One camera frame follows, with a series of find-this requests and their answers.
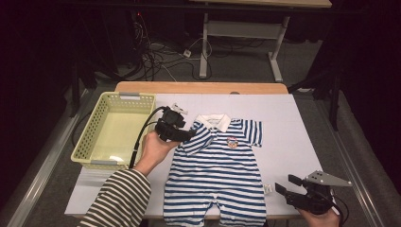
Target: hand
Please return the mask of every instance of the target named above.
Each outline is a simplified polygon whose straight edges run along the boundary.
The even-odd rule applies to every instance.
[[[329,209],[322,215],[314,215],[302,209],[297,209],[298,212],[307,221],[309,227],[339,227],[339,216],[334,213],[333,209]]]
[[[142,157],[133,169],[147,176],[153,168],[165,159],[168,152],[179,144],[180,142],[163,141],[156,131],[151,131],[142,140]]]

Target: yellow basket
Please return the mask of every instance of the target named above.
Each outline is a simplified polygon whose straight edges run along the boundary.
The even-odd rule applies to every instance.
[[[87,168],[128,168],[139,132],[155,109],[155,94],[103,93],[71,155]],[[135,163],[142,156],[138,149]]]

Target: romper collar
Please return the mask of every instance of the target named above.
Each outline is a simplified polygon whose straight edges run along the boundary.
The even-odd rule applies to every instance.
[[[198,115],[197,121],[201,122],[207,129],[217,128],[226,132],[231,123],[230,116],[226,114]]]

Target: gray floor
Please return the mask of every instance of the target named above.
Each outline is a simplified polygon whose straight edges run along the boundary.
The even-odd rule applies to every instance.
[[[243,45],[237,45],[241,48],[236,49],[233,53],[230,48],[221,47],[221,43],[212,43],[213,52],[209,59],[212,76],[207,81],[274,82],[266,57],[267,50],[272,50],[274,42],[263,42],[258,47],[244,46],[244,44],[250,43],[246,40],[237,42],[243,42]],[[319,47],[320,43],[282,45],[278,63],[286,85],[294,84],[305,77]],[[194,45],[194,49],[191,49],[195,53],[192,58],[199,57],[199,55],[196,56],[197,48]],[[171,50],[165,48],[164,51],[170,52]],[[220,58],[227,53],[229,53],[228,57]],[[163,55],[164,61],[178,58],[178,55],[170,55],[170,53]],[[195,74],[198,73],[199,61],[185,62],[191,62]],[[186,63],[168,68],[169,65],[172,63],[166,64],[168,71],[162,67],[154,79],[195,81],[191,76],[191,65]],[[110,82],[100,74],[97,79],[99,84],[95,90],[90,91],[91,97],[88,98],[88,103],[81,107],[81,115],[88,113],[95,106],[97,98],[102,92],[112,91],[115,87],[115,82]],[[343,94],[340,96],[339,131],[333,131],[327,123],[327,102],[325,100],[314,100],[310,92],[297,92],[294,96],[323,170],[344,179],[357,181],[353,188],[336,188],[338,196],[346,201],[350,210],[350,217],[344,226],[401,226],[401,220],[396,215],[401,214],[400,196],[371,151]],[[85,120],[76,131],[76,140],[83,129],[84,122]],[[30,167],[29,174],[26,174],[8,206],[2,211],[0,226],[8,225],[21,199],[35,180],[36,173],[44,163],[49,152],[48,148],[51,147],[51,144],[60,141],[57,135],[60,134],[63,126],[60,123],[55,129],[54,136],[49,138],[49,145],[44,147],[44,151]],[[72,150],[73,146],[68,140],[65,146],[62,146],[57,164],[49,170],[50,178],[24,226],[77,225],[76,218],[63,214],[80,171],[80,165],[70,160]],[[280,227],[286,226],[286,224],[284,220],[276,222],[269,220],[270,226]],[[302,227],[305,226],[305,222],[301,219],[291,220],[289,226]]]

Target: blue and white striped clothing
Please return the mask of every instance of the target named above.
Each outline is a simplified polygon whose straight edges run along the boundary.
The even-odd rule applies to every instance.
[[[262,146],[262,122],[226,115],[221,121],[209,124],[198,117],[192,126],[197,134],[176,148],[165,190],[168,225],[203,226],[213,204],[223,226],[265,223],[263,184],[252,150]]]

